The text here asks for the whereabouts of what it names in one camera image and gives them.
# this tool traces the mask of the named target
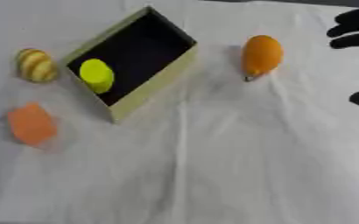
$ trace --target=yellow striped fruit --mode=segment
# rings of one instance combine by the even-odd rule
[[[24,49],[18,53],[17,63],[23,79],[47,82],[57,77],[57,67],[50,56],[37,49]]]

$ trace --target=open box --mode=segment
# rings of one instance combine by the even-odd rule
[[[104,61],[116,74],[109,92],[91,94],[120,121],[155,92],[179,76],[194,60],[196,41],[159,14],[145,7],[72,52],[64,64],[77,83],[81,64]]]

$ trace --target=gloved hand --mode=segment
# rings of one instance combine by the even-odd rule
[[[359,46],[359,33],[349,34],[350,32],[359,32],[359,9],[342,13],[335,19],[338,25],[327,32],[330,38],[335,38],[330,45],[334,49],[342,49],[351,46]]]

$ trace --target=wrinkled fabric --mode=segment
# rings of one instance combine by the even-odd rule
[[[47,223],[359,224],[359,48],[328,46],[348,8],[292,3],[0,0],[0,221]],[[15,77],[25,47],[59,60],[146,4],[199,42],[198,59],[124,122],[62,71]],[[243,82],[241,47],[271,35],[271,74]],[[38,101],[60,129],[37,150],[5,113]]]

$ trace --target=orange cube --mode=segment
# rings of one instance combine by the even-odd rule
[[[50,115],[36,102],[8,113],[13,135],[22,143],[37,147],[57,134],[57,127]]]

